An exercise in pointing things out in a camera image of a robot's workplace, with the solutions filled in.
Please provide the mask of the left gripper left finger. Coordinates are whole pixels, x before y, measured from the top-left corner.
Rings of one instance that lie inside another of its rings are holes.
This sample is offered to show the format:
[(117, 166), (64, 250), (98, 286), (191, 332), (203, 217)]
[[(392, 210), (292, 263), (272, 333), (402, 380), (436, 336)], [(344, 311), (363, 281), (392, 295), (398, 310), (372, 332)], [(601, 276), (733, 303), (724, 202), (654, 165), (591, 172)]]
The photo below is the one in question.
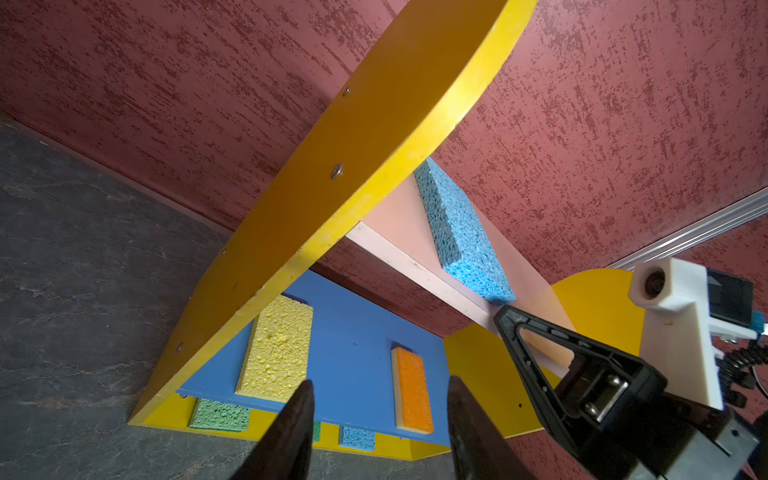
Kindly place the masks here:
[(231, 479), (306, 479), (314, 410), (313, 383), (304, 380)]

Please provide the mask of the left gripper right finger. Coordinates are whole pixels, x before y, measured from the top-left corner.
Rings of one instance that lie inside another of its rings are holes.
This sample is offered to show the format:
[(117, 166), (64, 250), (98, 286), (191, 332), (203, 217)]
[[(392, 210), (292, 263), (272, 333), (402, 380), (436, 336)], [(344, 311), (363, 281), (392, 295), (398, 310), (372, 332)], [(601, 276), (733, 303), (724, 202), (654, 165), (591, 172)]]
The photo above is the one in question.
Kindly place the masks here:
[(460, 377), (447, 394), (449, 439), (457, 479), (534, 479)]

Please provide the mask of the blue sponge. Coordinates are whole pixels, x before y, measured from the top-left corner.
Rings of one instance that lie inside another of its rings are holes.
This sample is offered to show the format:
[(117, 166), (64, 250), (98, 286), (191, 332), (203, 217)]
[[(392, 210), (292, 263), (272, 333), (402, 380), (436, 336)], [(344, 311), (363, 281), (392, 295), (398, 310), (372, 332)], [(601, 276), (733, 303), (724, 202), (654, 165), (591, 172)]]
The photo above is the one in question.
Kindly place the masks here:
[(516, 295), (465, 192), (430, 158), (413, 176), (442, 269), (493, 305), (515, 301)]
[(338, 445), (346, 449), (373, 452), (376, 448), (376, 434), (362, 428), (340, 426)]

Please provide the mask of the green cellulose sponge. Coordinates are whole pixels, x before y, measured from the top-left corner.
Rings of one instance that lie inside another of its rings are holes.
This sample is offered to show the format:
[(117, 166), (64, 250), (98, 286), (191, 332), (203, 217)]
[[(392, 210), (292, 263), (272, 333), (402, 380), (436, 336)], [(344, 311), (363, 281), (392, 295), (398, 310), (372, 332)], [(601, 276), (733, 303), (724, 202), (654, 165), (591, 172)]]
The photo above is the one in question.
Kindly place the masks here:
[(249, 427), (250, 410), (234, 404), (198, 399), (188, 427), (198, 430), (244, 432)]

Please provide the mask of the yellow cellulose sponge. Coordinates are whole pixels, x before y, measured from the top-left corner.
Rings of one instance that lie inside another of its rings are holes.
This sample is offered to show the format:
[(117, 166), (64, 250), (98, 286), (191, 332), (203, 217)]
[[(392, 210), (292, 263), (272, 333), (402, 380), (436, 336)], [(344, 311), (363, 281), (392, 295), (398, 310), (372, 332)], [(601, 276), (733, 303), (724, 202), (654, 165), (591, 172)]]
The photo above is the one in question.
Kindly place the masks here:
[(285, 403), (306, 379), (313, 308), (279, 296), (252, 324), (235, 393)]

